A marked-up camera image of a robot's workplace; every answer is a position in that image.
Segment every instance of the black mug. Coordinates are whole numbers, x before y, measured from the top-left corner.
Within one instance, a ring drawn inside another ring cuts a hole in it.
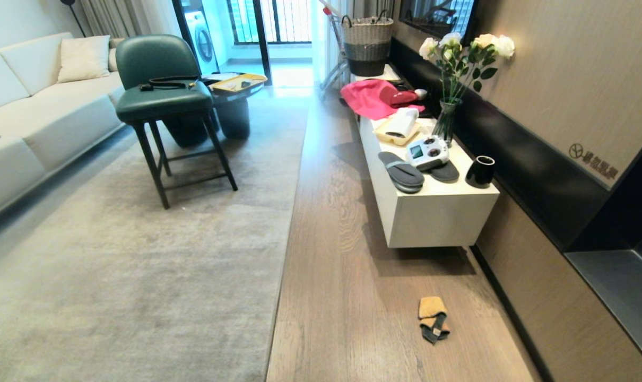
[[[474,159],[474,163],[467,171],[465,181],[472,187],[486,188],[493,180],[494,167],[496,166],[495,160],[486,155],[479,155]]]

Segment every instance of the gray slipper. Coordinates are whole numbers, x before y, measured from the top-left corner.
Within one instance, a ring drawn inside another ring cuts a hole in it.
[[[460,172],[457,172],[455,165],[449,160],[441,167],[430,169],[430,175],[437,181],[453,183],[460,177]]]
[[[404,160],[391,152],[380,152],[377,157],[385,164],[394,187],[399,191],[406,194],[415,194],[422,189],[425,177],[416,167],[404,162]]]

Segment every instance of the white sofa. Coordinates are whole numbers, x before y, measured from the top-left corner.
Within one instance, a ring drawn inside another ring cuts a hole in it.
[[[118,72],[57,84],[53,34],[0,49],[0,211],[123,126]]]

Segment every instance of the pink towel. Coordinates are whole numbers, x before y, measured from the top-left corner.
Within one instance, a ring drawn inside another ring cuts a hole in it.
[[[417,96],[411,93],[413,92],[399,92],[394,85],[385,80],[352,82],[340,90],[340,94],[354,113],[370,119],[382,119],[396,113],[398,107],[392,107],[396,102],[415,101]],[[418,112],[425,111],[424,106],[408,107],[414,107]]]

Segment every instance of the green chair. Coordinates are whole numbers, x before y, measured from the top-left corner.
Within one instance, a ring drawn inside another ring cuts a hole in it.
[[[137,138],[142,146],[146,164],[149,165],[151,177],[153,177],[158,194],[161,196],[163,207],[166,210],[170,208],[166,197],[168,189],[190,186],[219,177],[228,177],[231,188],[236,191],[238,189],[236,181],[234,181],[227,157],[224,155],[220,141],[217,138],[215,126],[219,124],[212,109],[212,95],[209,89],[202,82],[192,80],[174,81],[183,82],[186,85],[183,89],[156,87],[152,91],[142,91],[138,87],[140,84],[147,84],[153,78],[172,76],[195,76],[198,78],[200,70],[192,49],[187,45],[187,42],[169,34],[149,34],[148,36],[131,37],[122,41],[117,47],[116,61],[120,80],[122,80],[125,88],[125,93],[120,97],[116,106],[116,114],[121,121],[130,124],[135,129]],[[173,116],[187,115],[198,115],[202,118],[204,128],[212,140],[214,150],[168,158],[163,148],[163,141],[161,141],[156,121]],[[144,127],[146,123],[149,123],[151,133],[158,147],[160,155],[158,164],[154,159],[149,140],[146,137],[146,129]],[[171,187],[163,186],[161,181],[163,168],[165,168],[168,176],[172,175],[169,162],[214,152],[217,152],[222,167],[224,167],[223,173],[187,184]]]

